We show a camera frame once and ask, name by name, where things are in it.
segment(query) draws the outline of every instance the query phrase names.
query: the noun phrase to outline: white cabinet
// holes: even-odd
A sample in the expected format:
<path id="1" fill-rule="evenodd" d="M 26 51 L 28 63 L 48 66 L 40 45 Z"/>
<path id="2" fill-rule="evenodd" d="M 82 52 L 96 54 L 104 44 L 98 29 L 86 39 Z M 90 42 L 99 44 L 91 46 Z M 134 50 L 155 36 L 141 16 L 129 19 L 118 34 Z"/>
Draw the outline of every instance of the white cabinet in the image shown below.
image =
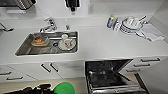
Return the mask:
<path id="1" fill-rule="evenodd" d="M 37 80 L 84 77 L 84 61 L 12 64 L 10 67 Z"/>
<path id="2" fill-rule="evenodd" d="M 12 64 L 9 66 L 30 75 L 37 80 L 61 78 L 57 72 L 51 70 L 50 63 Z"/>
<path id="3" fill-rule="evenodd" d="M 140 71 L 146 70 L 147 68 L 161 62 L 162 60 L 166 58 L 167 56 L 134 58 L 120 71 L 120 73 L 121 74 L 135 74 Z"/>
<path id="4" fill-rule="evenodd" d="M 35 79 L 6 65 L 0 65 L 0 83 L 21 81 L 35 81 Z"/>
<path id="5" fill-rule="evenodd" d="M 85 77 L 84 61 L 65 61 L 65 62 L 54 62 L 58 67 L 58 74 L 62 78 L 77 78 Z"/>

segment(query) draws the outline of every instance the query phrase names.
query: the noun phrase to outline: kitchen counter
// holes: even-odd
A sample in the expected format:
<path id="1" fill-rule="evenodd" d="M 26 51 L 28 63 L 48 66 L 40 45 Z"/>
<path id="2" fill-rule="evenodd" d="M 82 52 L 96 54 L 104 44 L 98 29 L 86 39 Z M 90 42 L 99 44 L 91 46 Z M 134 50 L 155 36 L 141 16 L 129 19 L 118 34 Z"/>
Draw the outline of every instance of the kitchen counter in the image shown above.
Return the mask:
<path id="1" fill-rule="evenodd" d="M 78 51 L 76 53 L 23 56 L 16 56 L 16 51 L 27 35 L 39 31 L 39 28 L 4 32 L 0 36 L 0 64 L 168 56 L 168 44 L 165 41 L 150 42 L 136 35 L 124 34 L 121 31 L 115 33 L 105 26 L 71 27 L 71 30 L 78 31 Z"/>

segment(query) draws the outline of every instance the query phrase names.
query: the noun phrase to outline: cup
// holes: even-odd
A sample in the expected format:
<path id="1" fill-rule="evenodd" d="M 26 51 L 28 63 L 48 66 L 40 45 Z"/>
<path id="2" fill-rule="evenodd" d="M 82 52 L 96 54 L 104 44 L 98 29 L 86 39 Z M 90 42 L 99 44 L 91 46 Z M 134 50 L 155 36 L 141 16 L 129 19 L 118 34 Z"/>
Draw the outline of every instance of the cup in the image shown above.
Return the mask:
<path id="1" fill-rule="evenodd" d="M 139 18 L 135 18 L 131 25 L 134 27 L 138 27 L 140 23 L 141 21 L 139 21 Z"/>
<path id="2" fill-rule="evenodd" d="M 127 18 L 127 24 L 128 25 L 131 25 L 133 21 L 134 21 L 134 17 L 128 17 Z"/>
<path id="3" fill-rule="evenodd" d="M 72 39 L 64 39 L 65 46 L 69 48 L 71 46 Z"/>

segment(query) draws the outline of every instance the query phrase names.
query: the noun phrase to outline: stainless steel sink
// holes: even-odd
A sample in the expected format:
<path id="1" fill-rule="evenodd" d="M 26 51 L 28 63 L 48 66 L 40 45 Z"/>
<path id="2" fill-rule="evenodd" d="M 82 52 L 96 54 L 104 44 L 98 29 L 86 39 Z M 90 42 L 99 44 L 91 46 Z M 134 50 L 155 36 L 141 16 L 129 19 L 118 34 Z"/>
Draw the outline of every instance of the stainless steel sink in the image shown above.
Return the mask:
<path id="1" fill-rule="evenodd" d="M 58 43 L 63 34 L 67 34 L 69 38 L 75 39 L 76 46 L 71 50 L 61 50 L 58 46 L 53 46 L 54 43 Z M 31 42 L 34 40 L 34 36 L 41 35 L 49 38 L 49 44 L 47 46 L 33 46 Z M 78 48 L 78 33 L 74 32 L 45 32 L 45 33 L 33 33 L 29 34 L 15 55 L 39 55 L 39 54 L 60 54 L 60 53 L 75 53 Z"/>

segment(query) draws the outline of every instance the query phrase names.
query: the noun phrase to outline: green bowl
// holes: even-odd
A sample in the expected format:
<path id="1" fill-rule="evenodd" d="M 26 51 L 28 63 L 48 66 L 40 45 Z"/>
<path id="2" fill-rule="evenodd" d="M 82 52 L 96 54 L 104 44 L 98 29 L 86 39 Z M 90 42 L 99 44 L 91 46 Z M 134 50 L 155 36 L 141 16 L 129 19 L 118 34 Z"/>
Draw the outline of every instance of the green bowl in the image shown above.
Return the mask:
<path id="1" fill-rule="evenodd" d="M 74 87 L 68 82 L 62 82 L 53 89 L 55 94 L 75 94 Z"/>

